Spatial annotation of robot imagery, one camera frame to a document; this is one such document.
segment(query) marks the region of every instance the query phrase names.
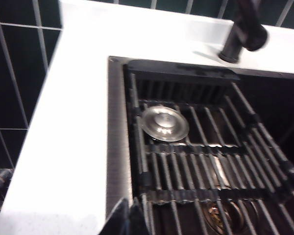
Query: metal rack rod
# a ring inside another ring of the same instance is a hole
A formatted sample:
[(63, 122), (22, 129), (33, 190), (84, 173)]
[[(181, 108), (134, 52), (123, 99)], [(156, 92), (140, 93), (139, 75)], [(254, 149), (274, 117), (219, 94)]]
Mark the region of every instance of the metal rack rod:
[(199, 188), (200, 189), (206, 189), (205, 184), (204, 184), (204, 182), (202, 180), (202, 176), (201, 176), (197, 161), (196, 161), (196, 157), (195, 157), (195, 155), (193, 153), (191, 153), (190, 156), (191, 156), (191, 161), (192, 161), (192, 165), (193, 165), (195, 175), (196, 175), (196, 178), (197, 178), (197, 181), (198, 181)]
[[(227, 99), (228, 104), (230, 105), (230, 108), (232, 109), (233, 113), (235, 114), (237, 120), (241, 119), (240, 114), (237, 112), (236, 108), (234, 107), (233, 103), (231, 102), (230, 99)], [(266, 161), (265, 155), (262, 153), (262, 151), (260, 150), (259, 146), (257, 145), (257, 143), (255, 142), (255, 140), (253, 139), (253, 137), (251, 136), (251, 134), (247, 135), (247, 138), (249, 139), (249, 141), (251, 142), (251, 144), (253, 145), (253, 147), (255, 148), (257, 154), (260, 156), (260, 159), (262, 161), (262, 163), (264, 164), (264, 166), (266, 167), (266, 170), (268, 172), (268, 174), (270, 175), (271, 179), (273, 180), (273, 182), (275, 183), (275, 185), (277, 187), (281, 186), (279, 180), (277, 179), (275, 173), (273, 172), (273, 170), (271, 169), (271, 166), (268, 164), (268, 162)], [(249, 152), (249, 154), (252, 156), (253, 153), (251, 151), (251, 149), (248, 147), (247, 143), (243, 143), (244, 146), (246, 147), (247, 151)], [(267, 173), (265, 171), (263, 171), (263, 173), (261, 173), (261, 175), (263, 177), (267, 177)], [(265, 180), (265, 183), (267, 184), (267, 187), (271, 187), (271, 185), (268, 183), (267, 180)], [(287, 223), (289, 224), (290, 228), (292, 229), (292, 231), (294, 232), (294, 222), (292, 220), (292, 218), (290, 217), (288, 211), (285, 209), (285, 206), (281, 203), (277, 203), (278, 208), (280, 209), (281, 213), (283, 214), (283, 216), (285, 217)]]
[[(248, 101), (246, 100), (246, 98), (244, 97), (244, 95), (242, 94), (242, 92), (240, 91), (240, 89), (239, 89), (239, 88), (237, 87), (237, 85), (234, 84), (234, 83), (233, 83), (233, 87), (234, 87), (234, 89), (236, 90), (238, 96), (241, 98), (241, 100), (242, 100), (243, 104), (245, 105), (245, 107), (247, 108), (248, 112), (249, 112), (250, 114), (254, 115), (254, 114), (255, 114), (254, 110), (252, 109), (252, 107), (250, 106), (250, 104), (248, 103)], [(230, 99), (229, 97), (227, 97), (227, 96), (225, 97), (225, 99), (226, 99), (227, 103), (229, 104), (231, 110), (233, 111), (235, 117), (237, 118), (238, 122), (240, 123), (241, 127), (242, 127), (242, 128), (245, 128), (246, 125), (245, 125), (245, 123), (243, 122), (243, 120), (242, 120), (240, 114), (237, 112), (236, 108), (234, 107), (234, 105), (233, 105), (231, 99)], [(267, 141), (269, 142), (269, 144), (270, 144), (270, 145), (273, 147), (273, 149), (275, 150), (277, 156), (279, 157), (279, 160), (280, 160), (280, 161), (287, 161), (287, 158), (285, 157), (284, 153), (281, 151), (281, 149), (279, 148), (279, 146), (275, 143), (275, 141), (273, 140), (272, 136), (267, 132), (267, 130), (266, 130), (266, 128), (264, 127), (264, 125), (263, 125), (261, 122), (258, 122), (257, 124), (258, 124), (259, 129), (262, 131), (263, 135), (266, 137), (266, 139), (267, 139)], [(260, 134), (258, 133), (258, 130), (256, 130), (255, 135), (258, 136), (258, 137), (260, 137)], [(251, 135), (249, 135), (248, 139), (249, 139), (250, 141), (253, 141), (253, 142), (255, 143), (255, 140), (253, 139), (253, 137), (252, 137)], [(266, 144), (265, 144), (265, 141), (262, 140), (262, 138), (259, 138), (259, 141), (262, 142), (264, 145), (266, 145)], [(261, 155), (263, 155), (263, 153), (262, 153), (261, 151), (259, 151), (259, 148), (257, 148), (257, 146), (254, 146), (254, 147), (256, 148), (256, 150), (258, 150), (258, 152), (259, 152)], [(263, 163), (266, 165), (266, 167), (268, 167), (268, 170), (269, 170), (269, 173), (271, 174), (271, 176), (274, 176), (274, 174), (272, 174), (271, 166), (268, 164), (267, 161), (265, 161), (265, 157), (264, 157), (264, 155), (263, 155), (263, 157), (261, 157), (261, 159), (263, 160)], [(277, 172), (280, 172), (281, 169), (279, 168), (279, 165), (278, 165), (277, 161), (275, 161), (275, 162), (276, 162), (276, 164), (274, 164), (274, 167), (275, 167), (275, 169), (277, 170)], [(274, 180), (275, 183), (278, 181), (278, 179), (276, 178), (276, 176), (275, 176), (275, 178), (273, 178), (272, 180)]]
[[(199, 133), (201, 135), (201, 138), (202, 138), (204, 144), (206, 146), (209, 146), (208, 145), (208, 142), (207, 142), (207, 139), (206, 139), (206, 136), (205, 136), (205, 134), (204, 134), (204, 132), (202, 130), (202, 126), (200, 124), (200, 121), (199, 121), (199, 119), (197, 117), (197, 114), (196, 114), (194, 108), (193, 107), (190, 107), (190, 109), (191, 109), (193, 118), (195, 120), (196, 126), (197, 126), (197, 128), (199, 130)], [(209, 154), (209, 158), (210, 158), (211, 164), (212, 164), (212, 166), (214, 168), (214, 171), (215, 171), (215, 174), (217, 176), (217, 179), (219, 181), (220, 187), (221, 188), (226, 188), (226, 186), (224, 184), (224, 181), (223, 181), (223, 178), (221, 177), (220, 172), (219, 172), (220, 167), (219, 168), (217, 167), (214, 156), (212, 154)], [(216, 203), (217, 203), (217, 207), (219, 209), (219, 212), (220, 212), (220, 215), (221, 215), (221, 219), (222, 219), (223, 224), (224, 224), (224, 227), (225, 227), (225, 232), (226, 232), (227, 235), (232, 235), (233, 233), (232, 233), (232, 230), (231, 230), (229, 221), (227, 220), (227, 218), (225, 216), (225, 211), (224, 211), (223, 205), (222, 205), (221, 201), (219, 201), (219, 200), (217, 200)]]
[(178, 168), (175, 153), (171, 153), (171, 159), (172, 159), (172, 164), (173, 164), (173, 168), (174, 168), (174, 174), (175, 174), (175, 178), (176, 178), (177, 189), (184, 189), (183, 182), (182, 182), (182, 177), (181, 177), (181, 172), (180, 172), (180, 169)]
[[(171, 181), (171, 177), (170, 177), (169, 166), (168, 166), (168, 162), (167, 162), (167, 155), (165, 153), (161, 153), (160, 156), (161, 156), (161, 160), (162, 160), (162, 165), (163, 165), (163, 169), (164, 169), (164, 174), (165, 174), (168, 190), (172, 190), (173, 187), (172, 187), (172, 181)], [(178, 233), (178, 235), (182, 235), (181, 224), (180, 224), (180, 220), (178, 218), (177, 207), (176, 207), (175, 201), (171, 201), (171, 208), (173, 211), (173, 216), (174, 216), (174, 220), (175, 220), (177, 233)]]
[(224, 121), (225, 121), (225, 123), (226, 123), (226, 125), (227, 125), (227, 127), (228, 127), (228, 129), (230, 131), (230, 133), (232, 134), (232, 136), (233, 136), (236, 144), (238, 146), (241, 146), (241, 143), (239, 141), (239, 138), (238, 138), (238, 136), (235, 133), (234, 127), (232, 126), (232, 124), (231, 124), (229, 118), (227, 117), (227, 115), (225, 114), (224, 110), (222, 108), (219, 108), (219, 111), (220, 111), (220, 113), (221, 113), (221, 115), (222, 115), (222, 117), (223, 117), (223, 119), (224, 119)]
[[(191, 112), (192, 112), (192, 115), (193, 115), (194, 121), (195, 121), (195, 123), (196, 123), (196, 126), (197, 126), (197, 128), (198, 128), (198, 131), (199, 131), (199, 133), (200, 133), (201, 139), (203, 140), (204, 145), (208, 146), (208, 149), (210, 149), (209, 144), (208, 144), (208, 141), (207, 141), (207, 139), (206, 139), (206, 136), (205, 136), (205, 134), (204, 134), (204, 132), (203, 132), (203, 129), (202, 129), (202, 126), (201, 126), (201, 124), (200, 124), (200, 121), (199, 121), (199, 119), (198, 119), (198, 117), (197, 117), (197, 114), (196, 114), (196, 112), (195, 112), (195, 110), (194, 110), (193, 107), (190, 107), (190, 109), (191, 109)], [(213, 166), (213, 169), (214, 169), (214, 171), (215, 171), (215, 174), (216, 174), (216, 176), (217, 176), (217, 179), (218, 179), (218, 181), (219, 181), (220, 187), (221, 187), (221, 188), (226, 188), (225, 183), (224, 183), (224, 181), (223, 181), (223, 178), (221, 177), (220, 172), (219, 172), (220, 170), (221, 170), (221, 171), (223, 171), (223, 170), (220, 169), (220, 167), (219, 167), (219, 168), (217, 167), (216, 159), (214, 158), (214, 156), (213, 156), (211, 153), (208, 154), (208, 155), (209, 155), (210, 162), (211, 162), (211, 164), (212, 164), (212, 166)]]
[[(213, 128), (215, 130), (215, 133), (218, 136), (218, 139), (219, 139), (220, 143), (222, 144), (222, 146), (224, 146), (225, 145), (225, 142), (223, 140), (223, 137), (222, 137), (222, 135), (221, 135), (221, 133), (220, 133), (220, 131), (218, 129), (218, 126), (217, 126), (214, 118), (211, 115), (210, 110), (207, 107), (205, 107), (205, 110), (206, 110), (206, 113), (208, 115), (208, 118), (209, 118), (209, 120), (210, 120), (210, 122), (211, 122), (211, 124), (212, 124), (212, 126), (213, 126)], [(234, 163), (234, 161), (232, 159), (232, 156), (230, 156), (228, 154), (227, 155), (227, 158), (228, 158), (228, 160), (229, 160), (229, 162), (230, 162), (230, 164), (232, 166), (232, 169), (234, 171), (234, 174), (236, 176), (236, 179), (238, 180), (238, 182), (240, 184), (240, 188), (246, 188), (246, 186), (244, 185), (243, 181), (241, 180), (241, 178), (239, 176), (238, 170), (237, 170), (236, 165), (235, 165), (235, 163)], [(248, 212), (247, 212), (247, 210), (246, 210), (243, 202), (241, 200), (238, 200), (238, 203), (239, 203), (240, 209), (243, 211), (242, 214), (243, 214), (243, 217), (244, 217), (244, 219), (245, 219), (245, 221), (247, 223), (247, 226), (249, 228), (249, 231), (251, 232), (252, 235), (256, 235), (255, 228), (254, 228), (253, 224), (251, 223), (251, 220), (249, 218), (249, 214), (248, 214)]]
[[(234, 88), (237, 95), (240, 97), (240, 99), (241, 99), (242, 103), (244, 104), (244, 106), (246, 107), (247, 111), (251, 115), (256, 114), (255, 111), (253, 110), (253, 108), (251, 107), (251, 105), (249, 104), (249, 102), (247, 101), (247, 99), (245, 98), (245, 96), (243, 95), (243, 93), (241, 92), (241, 90), (239, 89), (239, 87), (233, 82), (232, 82), (232, 87)], [(273, 147), (273, 149), (277, 153), (279, 160), (287, 161), (288, 159), (286, 158), (284, 153), (281, 151), (280, 147), (275, 143), (275, 141), (273, 140), (272, 136), (269, 134), (269, 132), (267, 131), (267, 129), (265, 128), (263, 123), (257, 122), (257, 125), (259, 126), (259, 129), (262, 131), (262, 133), (266, 137), (267, 141), (270, 143), (270, 145)]]

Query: tile grout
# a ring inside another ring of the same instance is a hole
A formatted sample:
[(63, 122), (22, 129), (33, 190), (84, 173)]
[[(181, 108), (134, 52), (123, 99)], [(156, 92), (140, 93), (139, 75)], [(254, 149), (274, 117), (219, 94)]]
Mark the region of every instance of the tile grout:
[(151, 9), (156, 9), (156, 6), (157, 6), (157, 0), (151, 0), (150, 8)]
[(282, 10), (282, 12), (281, 12), (281, 14), (280, 14), (279, 19), (277, 20), (277, 22), (276, 22), (276, 24), (275, 24), (275, 26), (277, 26), (277, 27), (281, 27), (281, 25), (283, 24), (283, 22), (284, 22), (284, 20), (285, 20), (287, 14), (288, 14), (290, 8), (291, 8), (292, 5), (293, 5), (293, 2), (294, 2), (294, 0), (288, 0), (288, 1), (287, 1), (287, 3), (285, 4), (285, 6), (284, 6), (284, 8), (283, 8), (283, 10)]
[(185, 14), (190, 14), (192, 11), (194, 0), (188, 0), (186, 5)]
[(4, 147), (5, 153), (6, 153), (8, 159), (9, 159), (9, 161), (10, 161), (10, 164), (11, 164), (12, 168), (14, 169), (14, 164), (13, 164), (13, 162), (12, 162), (11, 155), (10, 155), (10, 153), (9, 153), (9, 150), (8, 150), (6, 144), (5, 144), (5, 141), (4, 141), (3, 135), (2, 135), (2, 133), (1, 133), (1, 130), (0, 130), (0, 140), (1, 140), (2, 145), (3, 145), (3, 147)]
[(218, 13), (218, 18), (219, 19), (222, 19), (223, 16), (224, 16), (224, 12), (225, 12), (227, 3), (228, 3), (228, 0), (222, 0), (221, 6), (220, 6), (220, 10), (219, 10), (219, 13)]
[[(40, 15), (38, 0), (32, 0), (32, 2), (33, 2), (33, 8), (34, 8), (34, 14), (35, 14), (37, 26), (41, 27), (42, 26), (41, 15)], [(48, 71), (48, 59), (47, 59), (47, 51), (46, 51), (44, 33), (41, 28), (37, 29), (37, 31), (38, 31), (38, 37), (39, 37), (40, 50), (41, 50), (41, 54), (43, 57), (44, 68), (45, 68), (45, 72), (47, 72)]]
[(35, 25), (27, 25), (27, 24), (17, 24), (17, 23), (3, 23), (3, 22), (0, 22), (0, 25), (23, 27), (23, 28), (41, 28), (41, 29), (62, 31), (61, 28), (46, 27), (46, 26), (35, 26)]
[(26, 114), (25, 114), (25, 108), (24, 108), (24, 105), (23, 105), (23, 102), (22, 102), (20, 89), (19, 89), (18, 84), (17, 84), (17, 80), (16, 80), (16, 77), (15, 77), (15, 73), (14, 73), (14, 69), (13, 69), (13, 65), (12, 65), (12, 60), (11, 60), (11, 57), (10, 57), (10, 54), (9, 54), (9, 50), (8, 50), (8, 47), (7, 47), (7, 44), (6, 44), (6, 40), (5, 40), (3, 29), (2, 29), (1, 25), (0, 25), (0, 42), (1, 42), (1, 46), (2, 46), (2, 49), (3, 49), (3, 53), (4, 53), (4, 56), (5, 56), (7, 66), (8, 66), (9, 72), (10, 72), (10, 76), (11, 76), (12, 84), (13, 84), (13, 87), (14, 87), (14, 91), (16, 93), (17, 100), (18, 100), (18, 103), (19, 103), (19, 106), (20, 106), (20, 109), (21, 109), (21, 113), (22, 113), (22, 116), (23, 116), (23, 119), (24, 119), (24, 123), (25, 123), (26, 128), (28, 128), (28, 121), (27, 121), (27, 117), (26, 117)]

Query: faucet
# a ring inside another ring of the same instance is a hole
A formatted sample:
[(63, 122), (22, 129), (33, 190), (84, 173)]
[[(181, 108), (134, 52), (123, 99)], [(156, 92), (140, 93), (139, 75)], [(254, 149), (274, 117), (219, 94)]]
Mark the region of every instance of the faucet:
[(260, 24), (257, 9), (260, 0), (237, 0), (239, 13), (225, 42), (219, 58), (237, 63), (242, 47), (249, 51), (261, 48), (268, 37), (265, 28)]

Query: sink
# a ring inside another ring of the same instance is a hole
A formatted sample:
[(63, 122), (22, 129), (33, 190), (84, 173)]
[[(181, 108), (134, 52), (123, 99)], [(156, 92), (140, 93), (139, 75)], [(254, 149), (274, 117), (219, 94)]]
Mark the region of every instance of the sink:
[[(294, 233), (294, 74), (110, 57), (108, 82), (107, 214), (137, 197), (153, 235)], [(186, 138), (142, 130), (159, 105)]]

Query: backsplash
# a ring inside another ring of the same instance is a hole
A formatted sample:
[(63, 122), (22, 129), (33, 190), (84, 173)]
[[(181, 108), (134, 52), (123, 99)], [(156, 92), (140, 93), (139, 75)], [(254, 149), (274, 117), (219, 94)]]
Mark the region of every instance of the backsplash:
[(0, 0), (0, 168), (14, 168), (61, 31), (58, 1)]

